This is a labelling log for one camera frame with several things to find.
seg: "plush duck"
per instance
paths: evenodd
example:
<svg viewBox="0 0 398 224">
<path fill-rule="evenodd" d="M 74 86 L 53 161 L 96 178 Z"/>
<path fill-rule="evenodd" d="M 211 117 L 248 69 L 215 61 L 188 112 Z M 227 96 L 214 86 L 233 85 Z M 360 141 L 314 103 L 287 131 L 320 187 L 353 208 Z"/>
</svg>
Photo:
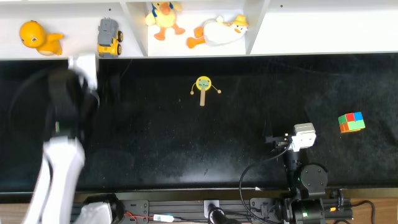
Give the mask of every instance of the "plush duck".
<svg viewBox="0 0 398 224">
<path fill-rule="evenodd" d="M 36 21 L 24 23 L 19 30 L 19 36 L 26 47 L 35 48 L 42 55 L 62 54 L 60 39 L 63 35 L 48 34 Z"/>
<path fill-rule="evenodd" d="M 181 11 L 182 6 L 178 2 L 152 2 L 152 12 L 148 14 L 145 22 L 148 26 L 158 25 L 160 32 L 155 34 L 154 37 L 158 40 L 165 40 L 166 29 L 172 27 L 176 35 L 183 34 L 185 29 L 178 27 L 175 23 L 177 15 L 175 10 Z"/>
<path fill-rule="evenodd" d="M 249 24 L 244 15 L 238 15 L 231 22 L 224 22 L 222 16 L 217 20 L 209 20 L 203 26 L 195 28 L 195 38 L 189 37 L 187 45 L 190 49 L 198 44 L 207 44 L 209 46 L 220 46 L 234 42 L 244 36 L 248 31 Z"/>
</svg>

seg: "white tag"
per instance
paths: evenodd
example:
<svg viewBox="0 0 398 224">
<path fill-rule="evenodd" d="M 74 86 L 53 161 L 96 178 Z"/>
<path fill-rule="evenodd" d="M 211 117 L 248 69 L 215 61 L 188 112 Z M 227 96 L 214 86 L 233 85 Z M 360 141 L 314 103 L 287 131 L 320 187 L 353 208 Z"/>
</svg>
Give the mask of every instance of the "white tag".
<svg viewBox="0 0 398 224">
<path fill-rule="evenodd" d="M 160 222 L 173 222 L 174 217 L 171 215 L 154 215 L 154 221 L 160 221 Z"/>
</svg>

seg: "blue vest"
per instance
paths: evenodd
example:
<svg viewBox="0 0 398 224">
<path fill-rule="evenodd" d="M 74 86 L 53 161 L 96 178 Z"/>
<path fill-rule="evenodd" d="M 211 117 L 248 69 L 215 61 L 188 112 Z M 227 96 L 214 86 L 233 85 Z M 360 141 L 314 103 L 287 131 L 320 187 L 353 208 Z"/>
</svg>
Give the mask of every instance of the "blue vest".
<svg viewBox="0 0 398 224">
<path fill-rule="evenodd" d="M 171 9 L 174 8 L 174 6 L 173 6 L 173 4 L 171 2 L 170 2 L 170 8 Z M 156 8 L 154 6 L 154 3 L 152 3 L 152 15 L 154 15 L 154 17 L 157 17 L 157 14 L 156 14 L 155 10 L 156 10 Z"/>
</svg>

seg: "blue cube sticker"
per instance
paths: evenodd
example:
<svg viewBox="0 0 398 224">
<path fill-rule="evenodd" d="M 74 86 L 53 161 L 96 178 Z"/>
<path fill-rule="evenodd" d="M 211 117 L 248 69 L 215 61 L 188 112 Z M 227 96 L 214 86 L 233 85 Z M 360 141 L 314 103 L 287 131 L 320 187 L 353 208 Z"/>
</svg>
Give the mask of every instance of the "blue cube sticker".
<svg viewBox="0 0 398 224">
<path fill-rule="evenodd" d="M 361 113 L 361 112 L 356 112 L 356 113 L 354 113 L 354 117 L 355 117 L 355 120 L 356 120 L 356 121 L 359 121 L 359 120 L 362 120 L 362 119 L 363 119 L 362 113 Z"/>
</svg>

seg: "wooden floor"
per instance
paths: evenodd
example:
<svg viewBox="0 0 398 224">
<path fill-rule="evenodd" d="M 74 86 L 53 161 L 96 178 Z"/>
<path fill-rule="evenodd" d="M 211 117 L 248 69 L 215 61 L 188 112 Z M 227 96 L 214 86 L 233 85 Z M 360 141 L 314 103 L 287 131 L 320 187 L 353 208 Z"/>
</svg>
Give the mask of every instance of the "wooden floor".
<svg viewBox="0 0 398 224">
<path fill-rule="evenodd" d="M 377 224 L 395 224 L 398 223 L 398 198 L 370 198 L 370 199 L 352 199 L 352 203 L 358 203 L 363 200 L 370 200 L 376 207 Z M 28 204 L 0 204 L 1 224 L 20 224 Z M 354 207 L 354 220 L 349 220 L 351 224 L 371 224 L 371 206 L 368 204 Z M 333 221 L 327 221 L 327 224 L 333 224 Z"/>
</svg>

